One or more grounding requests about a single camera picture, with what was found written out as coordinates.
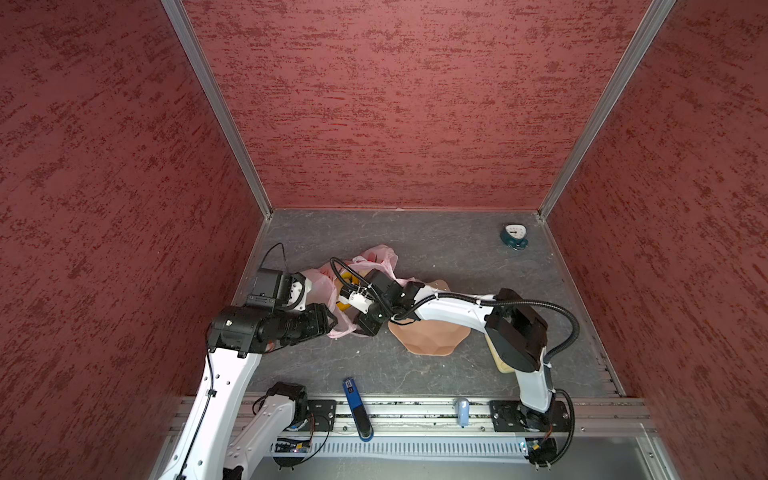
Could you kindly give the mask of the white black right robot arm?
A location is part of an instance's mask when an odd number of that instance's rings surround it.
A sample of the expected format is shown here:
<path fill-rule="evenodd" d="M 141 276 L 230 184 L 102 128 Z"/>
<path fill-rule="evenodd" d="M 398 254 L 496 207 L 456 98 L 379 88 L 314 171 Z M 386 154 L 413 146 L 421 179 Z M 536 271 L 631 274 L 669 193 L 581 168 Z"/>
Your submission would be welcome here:
<path fill-rule="evenodd" d="M 400 284 L 377 270 L 354 277 L 356 283 L 342 282 L 339 300 L 358 311 L 359 333 L 374 336 L 387 322 L 408 326 L 441 321 L 485 334 L 499 359 L 514 370 L 520 389 L 517 422 L 531 432 L 550 429 L 556 397 L 551 361 L 580 334 L 571 311 L 551 302 L 524 299 L 507 288 L 494 295 L 470 295 L 417 281 Z M 554 347 L 548 346 L 548 324 L 539 308 L 563 316 L 571 325 L 566 339 Z"/>

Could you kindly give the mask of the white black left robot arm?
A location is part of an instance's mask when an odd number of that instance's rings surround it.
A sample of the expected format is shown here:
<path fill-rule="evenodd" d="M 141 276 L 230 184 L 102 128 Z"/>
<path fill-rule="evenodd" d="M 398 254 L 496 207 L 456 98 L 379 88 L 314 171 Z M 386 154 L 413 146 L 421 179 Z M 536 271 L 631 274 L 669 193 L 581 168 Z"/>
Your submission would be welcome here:
<path fill-rule="evenodd" d="M 211 324 L 202 380 L 163 479 L 249 479 L 285 430 L 314 418 L 305 387 L 278 382 L 256 401 L 245 429 L 234 431 L 263 356 L 326 336 L 337 324 L 334 284 L 317 270 L 260 271 L 257 287 L 253 304 L 227 307 Z"/>

